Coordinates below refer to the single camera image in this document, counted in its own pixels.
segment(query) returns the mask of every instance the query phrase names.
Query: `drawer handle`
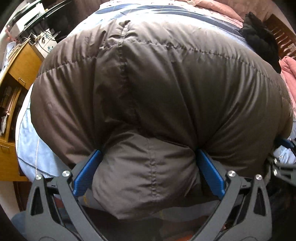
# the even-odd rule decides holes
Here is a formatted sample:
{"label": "drawer handle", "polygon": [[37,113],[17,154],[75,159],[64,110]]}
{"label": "drawer handle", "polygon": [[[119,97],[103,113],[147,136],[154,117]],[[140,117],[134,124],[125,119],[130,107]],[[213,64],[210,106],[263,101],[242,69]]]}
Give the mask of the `drawer handle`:
{"label": "drawer handle", "polygon": [[8,146],[3,146],[3,145],[1,145],[1,144],[0,144],[0,146],[1,146],[1,149],[6,148],[6,149],[8,149],[8,151],[9,151],[9,147],[8,147]]}
{"label": "drawer handle", "polygon": [[25,84],[24,87],[26,87],[26,82],[21,77],[19,78],[19,81],[22,81]]}

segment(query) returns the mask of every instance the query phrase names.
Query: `pillow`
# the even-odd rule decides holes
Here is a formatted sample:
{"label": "pillow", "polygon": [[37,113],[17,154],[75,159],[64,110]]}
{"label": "pillow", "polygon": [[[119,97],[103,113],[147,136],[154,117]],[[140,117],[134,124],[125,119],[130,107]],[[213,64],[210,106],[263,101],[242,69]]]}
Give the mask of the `pillow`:
{"label": "pillow", "polygon": [[213,11],[225,14],[228,17],[234,18],[240,22],[243,22],[243,19],[230,6],[227,6],[225,4],[213,0],[189,0],[187,1],[187,3],[194,6],[211,9]]}
{"label": "pillow", "polygon": [[230,6],[242,19],[249,12],[255,14],[261,21],[268,19],[273,10],[272,0],[217,0]]}

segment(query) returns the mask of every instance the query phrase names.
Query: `brown down jacket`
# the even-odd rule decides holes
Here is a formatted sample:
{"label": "brown down jacket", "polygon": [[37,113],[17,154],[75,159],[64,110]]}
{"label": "brown down jacket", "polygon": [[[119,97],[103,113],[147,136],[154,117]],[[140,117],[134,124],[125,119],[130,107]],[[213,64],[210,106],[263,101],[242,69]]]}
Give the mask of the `brown down jacket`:
{"label": "brown down jacket", "polygon": [[103,152],[92,191],[118,219],[182,200],[196,148],[239,175],[264,174],[275,137],[292,127],[285,83],[267,62],[221,31],[170,18],[67,37],[44,60],[30,108],[66,164]]}

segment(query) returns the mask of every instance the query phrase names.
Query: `wooden drawer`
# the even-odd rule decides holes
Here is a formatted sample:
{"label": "wooden drawer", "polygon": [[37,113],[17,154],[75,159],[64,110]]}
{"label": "wooden drawer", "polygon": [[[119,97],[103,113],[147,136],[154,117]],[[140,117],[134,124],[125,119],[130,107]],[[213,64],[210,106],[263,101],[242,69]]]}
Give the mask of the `wooden drawer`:
{"label": "wooden drawer", "polygon": [[13,61],[8,72],[27,90],[35,81],[42,61],[29,44],[26,44]]}
{"label": "wooden drawer", "polygon": [[0,142],[0,180],[1,181],[28,181],[19,174],[19,165],[15,146]]}

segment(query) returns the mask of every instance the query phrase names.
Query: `black cloth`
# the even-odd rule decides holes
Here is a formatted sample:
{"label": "black cloth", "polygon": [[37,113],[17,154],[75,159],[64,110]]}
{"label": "black cloth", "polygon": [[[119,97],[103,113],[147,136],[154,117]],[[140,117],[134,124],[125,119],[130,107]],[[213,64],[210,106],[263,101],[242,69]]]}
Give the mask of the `black cloth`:
{"label": "black cloth", "polygon": [[281,73],[279,47],[273,33],[252,12],[246,14],[239,33],[254,51],[268,62],[277,73]]}

